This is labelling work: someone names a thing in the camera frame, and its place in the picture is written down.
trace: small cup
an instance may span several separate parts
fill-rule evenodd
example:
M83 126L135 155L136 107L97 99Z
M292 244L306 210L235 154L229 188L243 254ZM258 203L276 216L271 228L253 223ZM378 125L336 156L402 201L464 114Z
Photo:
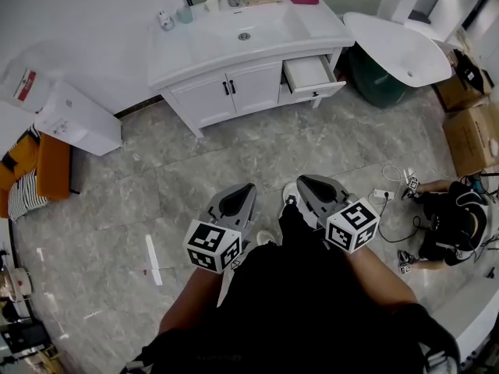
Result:
M193 10L188 5L184 5L177 10L177 18L181 23L191 23L193 21Z
M218 5L218 0L206 0L204 6L209 12L220 11L220 6Z

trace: cardboard box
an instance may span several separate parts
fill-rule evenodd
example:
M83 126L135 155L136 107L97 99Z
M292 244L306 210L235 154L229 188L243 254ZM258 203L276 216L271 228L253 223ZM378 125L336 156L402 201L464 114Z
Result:
M455 68L458 60L454 52L449 54L448 59L452 67ZM488 94L492 91L492 85L482 70L480 70L480 73L483 78L483 91L485 94L481 94L464 79L459 78L455 71L454 75L449 79L435 84L435 90L445 111L458 111L488 103Z
M490 152L490 141L499 143L499 105L461 111L444 123L444 131L458 176L472 175L499 164L499 157Z

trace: open drawer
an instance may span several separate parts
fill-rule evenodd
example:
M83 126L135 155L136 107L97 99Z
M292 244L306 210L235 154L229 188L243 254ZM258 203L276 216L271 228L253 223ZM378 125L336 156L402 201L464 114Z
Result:
M291 102L329 97L345 85L336 80L325 55L285 60L283 71Z

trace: white sneaker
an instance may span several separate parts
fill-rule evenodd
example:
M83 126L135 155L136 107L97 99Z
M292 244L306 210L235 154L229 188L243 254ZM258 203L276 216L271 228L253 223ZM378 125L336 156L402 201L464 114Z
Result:
M268 230L258 231L257 244L265 245L268 242L274 242L275 244L277 244L277 242L275 241L275 236L272 233L270 233Z
M284 187L284 190L282 191L282 199L284 200L284 206L289 205L290 203L298 206L302 197L299 195L296 182L288 183L286 187Z

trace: red label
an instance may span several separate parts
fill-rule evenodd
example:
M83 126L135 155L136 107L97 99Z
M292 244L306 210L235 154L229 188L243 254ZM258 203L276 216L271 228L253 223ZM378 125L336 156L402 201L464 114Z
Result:
M34 81L34 78L36 75L37 75L36 72L30 71L30 75L28 75L28 79L26 81L26 84L24 85L23 89L19 93L19 96L17 97L17 99L19 101L24 102L24 100L26 100L26 96L28 95L31 87L33 86L33 81Z

